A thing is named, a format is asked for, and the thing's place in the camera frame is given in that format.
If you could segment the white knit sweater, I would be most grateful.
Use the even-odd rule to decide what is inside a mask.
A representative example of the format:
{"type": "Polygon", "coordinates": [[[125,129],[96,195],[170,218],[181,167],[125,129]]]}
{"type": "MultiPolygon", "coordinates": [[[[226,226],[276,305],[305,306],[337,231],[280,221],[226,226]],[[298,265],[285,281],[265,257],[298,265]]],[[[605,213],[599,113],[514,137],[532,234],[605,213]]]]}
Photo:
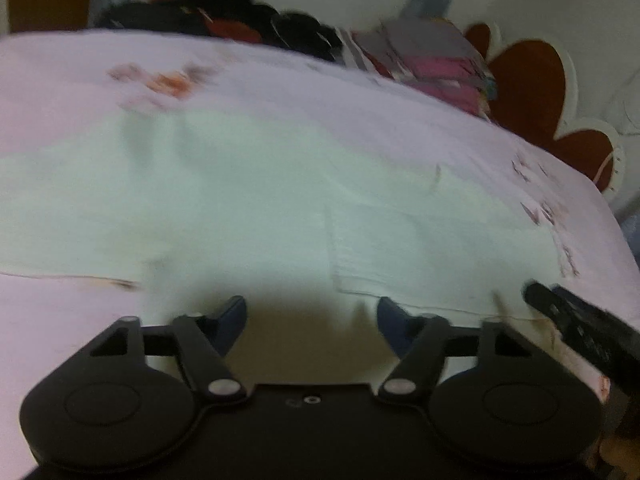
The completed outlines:
{"type": "Polygon", "coordinates": [[[302,296],[336,316],[387,296],[558,350],[521,295],[560,278],[548,226],[468,170],[301,120],[129,112],[3,156],[1,269],[142,288],[151,316],[222,292],[302,296]]]}

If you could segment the stack of folded clothes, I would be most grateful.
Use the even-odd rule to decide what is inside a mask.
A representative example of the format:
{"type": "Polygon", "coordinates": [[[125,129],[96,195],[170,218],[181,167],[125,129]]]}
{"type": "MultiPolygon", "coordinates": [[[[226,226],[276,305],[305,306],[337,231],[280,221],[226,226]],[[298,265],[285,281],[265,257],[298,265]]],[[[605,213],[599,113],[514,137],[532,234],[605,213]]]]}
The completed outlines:
{"type": "Polygon", "coordinates": [[[456,26],[446,20],[402,18],[378,25],[371,54],[394,81],[486,119],[495,77],[456,26]]]}

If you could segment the pile of black clothes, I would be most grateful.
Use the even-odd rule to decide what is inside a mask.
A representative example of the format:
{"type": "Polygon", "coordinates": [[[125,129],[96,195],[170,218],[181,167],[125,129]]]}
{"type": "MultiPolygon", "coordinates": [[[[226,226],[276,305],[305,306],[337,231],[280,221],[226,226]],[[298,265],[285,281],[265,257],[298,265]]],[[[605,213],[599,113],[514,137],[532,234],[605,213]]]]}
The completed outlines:
{"type": "Polygon", "coordinates": [[[343,49],[334,28],[259,0],[130,0],[103,11],[94,26],[263,44],[328,62],[343,49]]]}

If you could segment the red and white headboard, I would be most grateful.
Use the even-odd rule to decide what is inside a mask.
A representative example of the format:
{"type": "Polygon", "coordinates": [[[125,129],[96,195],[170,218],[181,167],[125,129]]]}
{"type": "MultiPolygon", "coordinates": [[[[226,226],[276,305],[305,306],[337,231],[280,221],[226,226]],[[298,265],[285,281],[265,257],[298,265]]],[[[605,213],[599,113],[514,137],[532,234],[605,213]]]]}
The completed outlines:
{"type": "Polygon", "coordinates": [[[488,23],[470,25],[464,36],[495,77],[494,122],[571,166],[612,200],[624,180],[623,143],[604,120],[577,115],[577,73],[567,50],[544,38],[504,44],[498,26],[488,23]]]}

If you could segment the pink floral bed sheet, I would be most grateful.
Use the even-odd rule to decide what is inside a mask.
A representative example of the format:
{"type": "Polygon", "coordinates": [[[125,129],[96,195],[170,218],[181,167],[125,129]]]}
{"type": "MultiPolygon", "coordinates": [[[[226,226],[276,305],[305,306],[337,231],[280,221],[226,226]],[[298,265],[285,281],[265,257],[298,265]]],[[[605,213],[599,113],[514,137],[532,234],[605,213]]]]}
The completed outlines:
{"type": "MultiPolygon", "coordinates": [[[[468,170],[516,209],[548,226],[561,283],[629,324],[639,321],[639,273],[608,204],[553,156],[490,122],[382,78],[303,55],[213,39],[76,32],[1,41],[1,159],[61,142],[113,116],[218,112],[311,122],[355,148],[468,170]]],[[[260,382],[378,384],[395,359],[375,327],[378,298],[336,316],[326,302],[222,292],[191,309],[145,311],[146,291],[93,278],[1,269],[1,474],[34,466],[17,421],[38,380],[105,326],[134,315],[164,324],[245,297],[250,313],[229,356],[249,386],[260,382]]],[[[610,382],[562,343],[550,353],[600,398],[610,382]]]]}

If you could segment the striped pillow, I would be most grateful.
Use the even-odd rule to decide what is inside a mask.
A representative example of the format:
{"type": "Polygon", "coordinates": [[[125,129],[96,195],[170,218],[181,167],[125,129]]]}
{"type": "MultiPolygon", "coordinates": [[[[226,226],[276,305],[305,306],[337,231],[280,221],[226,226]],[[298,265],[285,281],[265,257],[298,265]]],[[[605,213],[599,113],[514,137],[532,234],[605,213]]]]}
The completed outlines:
{"type": "Polygon", "coordinates": [[[380,64],[375,58],[371,58],[366,51],[356,43],[349,30],[336,28],[336,36],[341,41],[341,47],[334,55],[335,61],[350,70],[361,70],[369,74],[375,74],[387,79],[394,79],[390,71],[380,64]]]}

